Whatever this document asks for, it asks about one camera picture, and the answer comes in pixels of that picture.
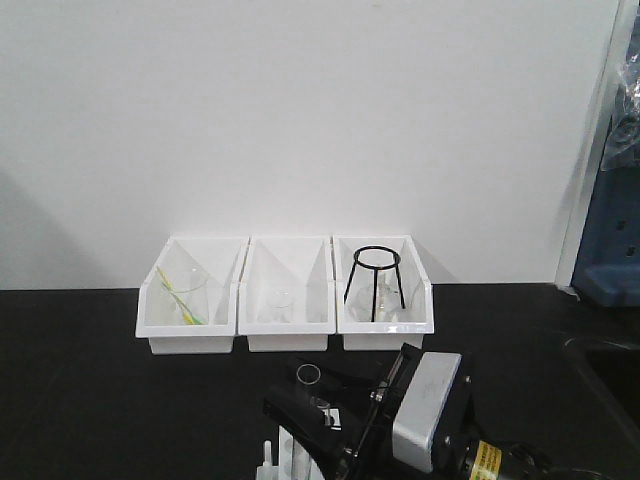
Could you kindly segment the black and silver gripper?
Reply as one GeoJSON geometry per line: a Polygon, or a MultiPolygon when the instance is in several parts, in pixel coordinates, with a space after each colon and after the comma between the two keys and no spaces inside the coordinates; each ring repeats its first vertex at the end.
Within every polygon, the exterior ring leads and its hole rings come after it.
{"type": "Polygon", "coordinates": [[[286,363],[284,388],[265,394],[263,412],[302,445],[325,479],[361,479],[379,460],[419,478],[457,479],[471,443],[469,379],[461,354],[424,352],[408,343],[383,378],[339,361],[295,355],[286,363]],[[320,400],[370,396],[364,425],[351,443],[325,425],[319,408],[296,396],[295,372],[303,363],[321,370],[320,400]]]}

